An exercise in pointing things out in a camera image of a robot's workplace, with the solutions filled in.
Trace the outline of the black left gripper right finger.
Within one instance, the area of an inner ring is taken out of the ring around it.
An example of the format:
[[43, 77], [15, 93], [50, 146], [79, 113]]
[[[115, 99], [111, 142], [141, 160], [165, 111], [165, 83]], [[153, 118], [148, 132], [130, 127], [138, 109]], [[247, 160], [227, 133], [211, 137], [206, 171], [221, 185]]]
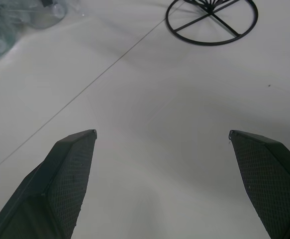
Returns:
[[246, 193], [271, 239], [290, 239], [290, 151], [267, 137], [229, 133]]

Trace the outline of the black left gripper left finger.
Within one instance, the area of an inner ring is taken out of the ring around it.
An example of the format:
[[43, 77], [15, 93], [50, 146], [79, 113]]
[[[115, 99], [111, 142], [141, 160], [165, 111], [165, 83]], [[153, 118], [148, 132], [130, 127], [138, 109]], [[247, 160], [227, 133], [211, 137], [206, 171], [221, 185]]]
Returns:
[[90, 129], [54, 144], [0, 211], [0, 239], [71, 239], [96, 139], [96, 130]]

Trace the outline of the clear plastic bag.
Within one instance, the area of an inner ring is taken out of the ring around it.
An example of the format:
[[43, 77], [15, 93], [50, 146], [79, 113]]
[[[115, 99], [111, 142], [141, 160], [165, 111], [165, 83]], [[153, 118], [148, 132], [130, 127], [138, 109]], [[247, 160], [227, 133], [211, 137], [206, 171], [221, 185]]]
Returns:
[[50, 28], [67, 12], [65, 0], [0, 0], [0, 57], [15, 45], [25, 27]]

